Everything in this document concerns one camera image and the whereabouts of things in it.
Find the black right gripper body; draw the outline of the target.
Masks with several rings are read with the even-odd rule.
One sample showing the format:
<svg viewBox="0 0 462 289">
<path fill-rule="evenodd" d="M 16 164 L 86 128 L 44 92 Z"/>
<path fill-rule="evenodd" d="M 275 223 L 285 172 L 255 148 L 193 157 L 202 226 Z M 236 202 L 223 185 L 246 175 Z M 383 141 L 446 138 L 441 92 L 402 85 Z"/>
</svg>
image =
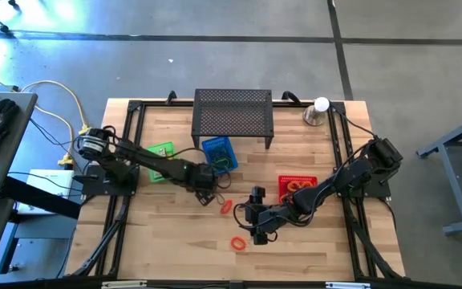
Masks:
<svg viewBox="0 0 462 289">
<path fill-rule="evenodd" d="M 245 212 L 243 228 L 252 234 L 259 234 L 260 232 L 272 234 L 286 224 L 283 219 L 286 216 L 285 205 L 264 205 L 246 202 L 243 208 Z"/>
</svg>

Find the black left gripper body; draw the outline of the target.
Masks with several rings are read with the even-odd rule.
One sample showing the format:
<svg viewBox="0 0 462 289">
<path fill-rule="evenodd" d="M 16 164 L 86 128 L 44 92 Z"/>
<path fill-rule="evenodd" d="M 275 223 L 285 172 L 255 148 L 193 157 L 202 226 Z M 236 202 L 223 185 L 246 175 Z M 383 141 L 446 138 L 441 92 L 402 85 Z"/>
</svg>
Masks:
<svg viewBox="0 0 462 289">
<path fill-rule="evenodd" d="M 192 168 L 190 185 L 197 192 L 212 192 L 217 186 L 217 177 L 213 172 L 213 167 L 208 164 L 196 164 Z"/>
</svg>

